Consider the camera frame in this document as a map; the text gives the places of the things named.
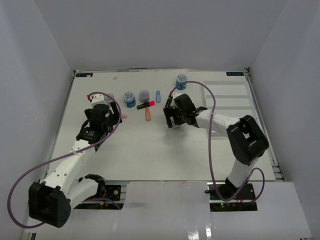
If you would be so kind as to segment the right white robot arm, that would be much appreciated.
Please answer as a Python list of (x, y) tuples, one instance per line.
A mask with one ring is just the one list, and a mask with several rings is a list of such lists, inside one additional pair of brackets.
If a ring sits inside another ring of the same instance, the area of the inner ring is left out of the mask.
[(215, 186), (214, 191), (226, 202), (242, 196), (256, 162), (270, 146), (254, 117), (231, 117), (196, 107), (187, 94), (179, 91), (169, 94), (163, 113), (169, 128), (187, 124), (228, 138), (235, 160), (224, 184)]

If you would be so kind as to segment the green cap black highlighter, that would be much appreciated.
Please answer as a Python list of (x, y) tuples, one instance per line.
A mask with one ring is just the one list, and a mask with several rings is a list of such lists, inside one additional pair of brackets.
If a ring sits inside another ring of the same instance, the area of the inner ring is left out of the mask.
[(173, 99), (172, 96), (168, 96), (167, 101), (165, 103), (165, 108), (168, 108), (171, 106), (172, 99)]

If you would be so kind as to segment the clear jar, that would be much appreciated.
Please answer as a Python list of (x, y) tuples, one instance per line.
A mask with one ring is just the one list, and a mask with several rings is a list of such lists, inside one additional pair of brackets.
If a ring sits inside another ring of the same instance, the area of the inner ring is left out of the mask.
[(107, 105), (113, 102), (114, 95), (112, 93), (108, 93), (107, 96), (104, 96), (104, 101), (106, 102)]
[(141, 90), (139, 92), (139, 101), (144, 104), (150, 101), (150, 93), (148, 90)]

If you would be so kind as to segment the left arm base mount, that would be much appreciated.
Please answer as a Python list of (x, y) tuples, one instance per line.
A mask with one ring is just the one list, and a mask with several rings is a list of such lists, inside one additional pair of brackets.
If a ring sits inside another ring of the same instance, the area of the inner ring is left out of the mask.
[(106, 185), (99, 195), (87, 198), (75, 209), (79, 210), (121, 210), (124, 206), (125, 197), (122, 196), (121, 185)]

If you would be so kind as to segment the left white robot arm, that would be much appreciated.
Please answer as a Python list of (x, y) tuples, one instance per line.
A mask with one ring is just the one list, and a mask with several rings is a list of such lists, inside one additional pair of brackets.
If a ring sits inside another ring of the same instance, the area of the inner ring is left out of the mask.
[(105, 196), (105, 179), (88, 174), (75, 183), (76, 176), (94, 156), (105, 140), (122, 122), (115, 102), (99, 103), (84, 111), (86, 121), (75, 138), (70, 155), (40, 183), (28, 190), (29, 217), (44, 224), (61, 228), (72, 209), (85, 200), (99, 200)]

